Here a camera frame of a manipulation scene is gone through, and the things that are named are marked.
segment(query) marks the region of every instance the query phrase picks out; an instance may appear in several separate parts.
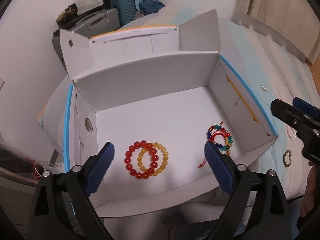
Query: bracelet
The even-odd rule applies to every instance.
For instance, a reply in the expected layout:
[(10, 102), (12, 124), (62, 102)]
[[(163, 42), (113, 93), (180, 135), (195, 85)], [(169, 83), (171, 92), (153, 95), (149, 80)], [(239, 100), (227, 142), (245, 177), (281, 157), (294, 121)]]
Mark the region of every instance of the bracelet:
[[(287, 156), (287, 154), (289, 154), (289, 163), (287, 163), (287, 162), (285, 161), (285, 157)], [(282, 158), (282, 162), (283, 162), (283, 164), (284, 164), (284, 166), (285, 166), (286, 168), (288, 168), (288, 167), (291, 166), (291, 164), (292, 164), (292, 153), (291, 153), (290, 150), (286, 150), (286, 151), (285, 151), (285, 153), (284, 153), (284, 155), (283, 155), (283, 158)]]
[[(217, 125), (217, 124), (212, 125), (208, 129), (207, 140), (213, 141), (218, 149), (220, 149), (222, 151), (226, 151), (227, 155), (230, 155), (230, 148), (232, 147), (232, 143), (233, 143), (232, 136), (230, 135), (230, 133), (228, 133), (228, 131), (224, 127), (222, 127), (222, 125), (223, 125), (223, 122), (221, 122), (220, 125)], [(223, 136), (225, 145), (216, 143), (214, 141), (214, 139), (217, 135)]]
[[(143, 173), (137, 172), (135, 169), (133, 169), (133, 166), (131, 164), (132, 153), (139, 148), (142, 148), (142, 150), (138, 154), (137, 161), (138, 161), (138, 167), (140, 168), (141, 171), (143, 171)], [(157, 153), (156, 148), (158, 148), (163, 153), (162, 165), (158, 169), (156, 168), (158, 167), (157, 161), (159, 160), (159, 157), (158, 155), (156, 155)], [(124, 159), (124, 163), (127, 164), (126, 169), (130, 172), (131, 176), (135, 176), (137, 179), (141, 179), (141, 178), (148, 179), (150, 176), (157, 176), (165, 169), (166, 165), (168, 165), (169, 153), (166, 150), (167, 149), (163, 147), (163, 145), (158, 144), (157, 142), (147, 143), (145, 140), (142, 140), (141, 142), (137, 141), (134, 143), (134, 145), (130, 145), (129, 150), (126, 151), (125, 153), (126, 158)], [(142, 163), (143, 155), (147, 151), (151, 155), (151, 164), (150, 164), (150, 168), (148, 169)]]

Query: cardboard box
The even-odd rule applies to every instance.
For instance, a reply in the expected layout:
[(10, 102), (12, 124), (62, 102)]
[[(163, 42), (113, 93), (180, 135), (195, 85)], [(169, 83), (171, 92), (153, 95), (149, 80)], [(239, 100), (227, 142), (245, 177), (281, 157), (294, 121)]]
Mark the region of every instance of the cardboard box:
[[(230, 156), (246, 166), (276, 140), (254, 94), (219, 54), (218, 26), (213, 10), (180, 26), (91, 39), (61, 30), (74, 85), (66, 111), (70, 167), (84, 164), (107, 141), (115, 146), (113, 163), (90, 197), (100, 217), (153, 212), (216, 188), (209, 165), (197, 167), (211, 125), (224, 121), (234, 138)], [(126, 170), (124, 158), (128, 147), (141, 140), (163, 144), (169, 161), (158, 176), (137, 180)], [(223, 144), (223, 139), (217, 137), (217, 142)], [(136, 169), (137, 156), (138, 150), (132, 156)], [(143, 158), (146, 167), (149, 158)]]

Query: curtain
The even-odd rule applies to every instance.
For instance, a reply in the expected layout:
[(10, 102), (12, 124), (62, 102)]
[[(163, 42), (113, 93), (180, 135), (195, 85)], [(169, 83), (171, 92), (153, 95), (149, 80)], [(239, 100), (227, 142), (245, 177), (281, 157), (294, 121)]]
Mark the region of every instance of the curtain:
[(240, 0), (238, 8), (276, 30), (314, 64), (320, 53), (320, 21), (307, 0)]

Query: screw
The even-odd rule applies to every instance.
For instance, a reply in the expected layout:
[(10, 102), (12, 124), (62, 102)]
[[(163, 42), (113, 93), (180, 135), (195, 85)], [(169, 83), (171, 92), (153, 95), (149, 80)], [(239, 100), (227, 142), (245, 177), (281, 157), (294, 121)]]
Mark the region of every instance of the screw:
[(268, 170), (268, 174), (272, 177), (277, 175), (277, 173), (274, 170)]
[(239, 164), (239, 165), (237, 166), (237, 169), (238, 169), (239, 171), (246, 171), (247, 167), (244, 166), (243, 164)]
[(81, 169), (82, 169), (82, 167), (81, 167), (80, 165), (76, 165), (76, 166), (74, 166), (74, 167), (72, 168), (72, 171), (73, 171), (73, 172), (79, 172), (79, 171), (81, 171)]
[(316, 130), (316, 129), (313, 129), (313, 132), (314, 132), (316, 135), (320, 135), (319, 131)]
[(45, 171), (44, 173), (42, 173), (42, 176), (48, 177), (50, 174), (51, 174), (51, 171)]

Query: multicolored beaded bracelet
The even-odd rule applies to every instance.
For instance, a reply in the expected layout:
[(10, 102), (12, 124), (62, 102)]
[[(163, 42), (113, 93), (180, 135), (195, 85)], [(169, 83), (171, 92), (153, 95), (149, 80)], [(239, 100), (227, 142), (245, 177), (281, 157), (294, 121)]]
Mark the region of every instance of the multicolored beaded bracelet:
[[(143, 173), (137, 172), (135, 169), (133, 169), (133, 166), (131, 164), (132, 153), (139, 148), (142, 148), (142, 150), (138, 154), (137, 161), (138, 161), (138, 167), (140, 168), (141, 171), (143, 171)], [(157, 153), (156, 148), (158, 148), (163, 153), (162, 165), (158, 169), (156, 168), (158, 167), (157, 161), (159, 160), (159, 157), (156, 155)], [(147, 151), (149, 151), (149, 154), (151, 155), (151, 164), (150, 164), (150, 168), (148, 169), (145, 166), (143, 166), (143, 163), (142, 163), (142, 157)], [(157, 176), (165, 169), (166, 165), (168, 165), (168, 159), (169, 159), (168, 157), (169, 153), (166, 151), (166, 148), (163, 147), (163, 145), (157, 142), (147, 143), (145, 140), (142, 140), (141, 142), (137, 141), (134, 143), (134, 145), (130, 145), (129, 151), (126, 151), (125, 155), (126, 155), (126, 158), (124, 159), (124, 162), (127, 164), (126, 169), (130, 171), (130, 175), (135, 176), (137, 179), (141, 179), (141, 178), (148, 179), (150, 176)]]
[[(230, 135), (230, 133), (228, 133), (227, 129), (222, 127), (223, 125), (223, 121), (220, 123), (220, 125), (212, 125), (208, 131), (207, 131), (207, 140), (208, 141), (212, 141), (216, 147), (221, 150), (221, 151), (226, 151), (227, 155), (230, 155), (230, 148), (232, 147), (232, 136)], [(222, 135), (224, 138), (224, 143), (225, 145), (216, 143), (214, 141), (215, 137), (217, 135)], [(198, 166), (198, 168), (202, 168), (203, 165), (205, 165), (207, 162), (207, 159), (204, 159), (203, 162)]]

